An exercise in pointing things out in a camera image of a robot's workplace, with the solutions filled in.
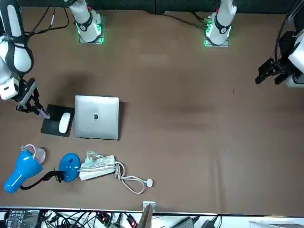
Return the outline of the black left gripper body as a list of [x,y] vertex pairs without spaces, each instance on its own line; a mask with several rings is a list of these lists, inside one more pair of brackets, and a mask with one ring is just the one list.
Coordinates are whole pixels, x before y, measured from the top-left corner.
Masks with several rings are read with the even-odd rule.
[[291,54],[291,51],[294,48],[296,37],[296,31],[287,31],[279,39],[278,46],[280,51],[280,57],[278,57],[275,61],[275,72],[277,74],[289,73],[296,70],[296,67],[288,59],[289,55]]

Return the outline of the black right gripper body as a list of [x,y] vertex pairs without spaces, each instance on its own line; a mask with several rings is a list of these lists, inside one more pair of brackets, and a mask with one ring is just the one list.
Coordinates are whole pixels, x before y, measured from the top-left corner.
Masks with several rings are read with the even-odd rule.
[[23,98],[20,100],[20,106],[26,107],[28,104],[30,104],[31,100],[37,100],[38,99],[38,90],[35,88],[28,89],[24,95]]

